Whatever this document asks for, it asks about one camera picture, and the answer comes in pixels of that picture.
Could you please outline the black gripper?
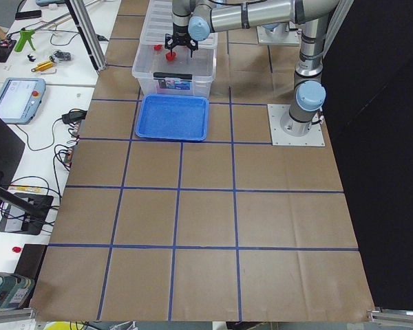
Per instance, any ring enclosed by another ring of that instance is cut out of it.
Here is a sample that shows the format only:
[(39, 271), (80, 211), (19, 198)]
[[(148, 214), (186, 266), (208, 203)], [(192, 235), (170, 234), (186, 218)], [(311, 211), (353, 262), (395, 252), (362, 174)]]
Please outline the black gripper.
[(181, 34), (174, 32), (173, 34), (165, 34), (165, 48), (167, 50), (166, 57), (174, 57), (173, 48), (176, 46), (184, 46), (190, 49), (190, 57), (193, 58), (194, 51), (197, 50), (197, 41), (193, 40), (189, 34)]

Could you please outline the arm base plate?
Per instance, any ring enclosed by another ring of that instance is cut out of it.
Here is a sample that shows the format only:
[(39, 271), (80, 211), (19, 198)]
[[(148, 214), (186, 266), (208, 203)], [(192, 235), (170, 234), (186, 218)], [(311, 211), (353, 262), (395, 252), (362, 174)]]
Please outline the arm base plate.
[(262, 26), (257, 27), (258, 43), (262, 45), (281, 45), (297, 47), (300, 45), (298, 28), (294, 25), (289, 25), (289, 33), (273, 34), (267, 32)]
[(325, 147), (322, 123), (315, 114), (307, 123), (290, 117), (289, 104), (267, 104), (273, 146)]

